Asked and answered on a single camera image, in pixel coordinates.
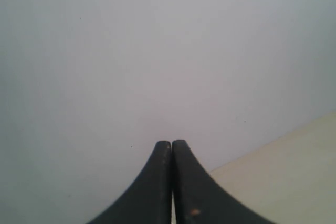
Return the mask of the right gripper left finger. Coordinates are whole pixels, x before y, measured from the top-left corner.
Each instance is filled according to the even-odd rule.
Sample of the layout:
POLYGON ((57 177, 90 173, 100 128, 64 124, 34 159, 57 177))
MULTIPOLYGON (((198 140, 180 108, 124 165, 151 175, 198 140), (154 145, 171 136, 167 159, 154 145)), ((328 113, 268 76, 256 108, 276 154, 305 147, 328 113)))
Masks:
POLYGON ((158 141, 129 188, 90 223, 171 223, 171 143, 158 141))

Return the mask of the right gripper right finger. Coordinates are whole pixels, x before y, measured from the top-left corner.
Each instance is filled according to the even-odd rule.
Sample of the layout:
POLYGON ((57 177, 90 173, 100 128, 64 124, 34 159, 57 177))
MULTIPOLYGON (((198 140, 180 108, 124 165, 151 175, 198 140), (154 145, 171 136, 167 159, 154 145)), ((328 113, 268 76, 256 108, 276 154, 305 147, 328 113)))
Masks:
POLYGON ((222 189, 185 140, 173 141, 172 161, 177 223, 271 223, 222 189))

